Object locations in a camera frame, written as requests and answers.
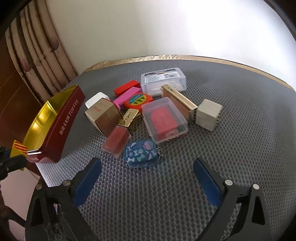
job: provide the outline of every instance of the rubber mat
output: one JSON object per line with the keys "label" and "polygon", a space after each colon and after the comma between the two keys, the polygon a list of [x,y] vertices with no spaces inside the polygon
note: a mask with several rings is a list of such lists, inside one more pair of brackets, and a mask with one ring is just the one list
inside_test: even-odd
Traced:
{"label": "rubber mat", "polygon": [[[102,174],[81,214],[101,241],[196,240],[213,216],[192,168],[202,157],[224,179],[262,188],[277,240],[296,213],[296,94],[257,73],[238,67],[190,60],[147,61],[85,72],[78,84],[88,100],[99,91],[115,98],[113,89],[142,73],[178,67],[186,76],[183,94],[199,105],[209,99],[223,106],[213,132],[190,123],[186,135],[161,143],[158,166],[132,169],[105,155],[103,137],[85,116],[83,105],[57,164],[37,164],[49,186],[72,179],[93,157]],[[131,141],[148,138],[144,121]],[[225,239],[238,208],[225,229]]]}

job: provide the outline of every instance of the red item in plastic box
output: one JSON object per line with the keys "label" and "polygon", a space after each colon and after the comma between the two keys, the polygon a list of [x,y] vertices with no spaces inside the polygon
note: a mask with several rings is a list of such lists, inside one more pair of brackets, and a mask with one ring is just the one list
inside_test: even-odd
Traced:
{"label": "red item in plastic box", "polygon": [[141,88],[140,83],[136,80],[131,80],[130,82],[127,82],[126,84],[118,87],[117,89],[114,90],[114,93],[117,96],[121,96],[124,92],[126,92],[127,90],[129,90],[132,87],[137,87],[137,88]]}
{"label": "red item in plastic box", "polygon": [[175,134],[178,124],[166,107],[154,110],[150,118],[157,131],[158,140],[167,138],[170,133]]}

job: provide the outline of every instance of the wooden cabinet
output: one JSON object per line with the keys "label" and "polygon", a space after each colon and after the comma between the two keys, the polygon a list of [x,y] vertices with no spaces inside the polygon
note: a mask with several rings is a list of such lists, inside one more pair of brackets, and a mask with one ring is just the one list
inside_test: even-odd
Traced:
{"label": "wooden cabinet", "polygon": [[[18,74],[6,45],[0,39],[0,145],[11,148],[13,140],[22,142],[41,105]],[[34,163],[27,168],[40,175]]]}

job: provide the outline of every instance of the curtain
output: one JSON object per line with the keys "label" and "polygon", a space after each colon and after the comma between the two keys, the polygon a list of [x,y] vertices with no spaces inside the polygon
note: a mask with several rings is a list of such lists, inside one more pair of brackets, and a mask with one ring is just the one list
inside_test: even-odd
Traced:
{"label": "curtain", "polygon": [[15,68],[41,104],[76,77],[45,0],[31,1],[13,20],[5,37]]}

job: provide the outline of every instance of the blue gripper pad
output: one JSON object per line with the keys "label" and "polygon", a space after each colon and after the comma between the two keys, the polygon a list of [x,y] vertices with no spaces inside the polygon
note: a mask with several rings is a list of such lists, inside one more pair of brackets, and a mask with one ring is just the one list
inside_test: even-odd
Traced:
{"label": "blue gripper pad", "polygon": [[96,159],[94,164],[89,168],[88,172],[82,178],[81,182],[75,189],[73,204],[75,207],[83,205],[89,196],[94,184],[99,178],[102,171],[102,163],[100,159]]}
{"label": "blue gripper pad", "polygon": [[208,201],[213,206],[220,207],[222,204],[220,189],[199,159],[194,161],[193,171]]}

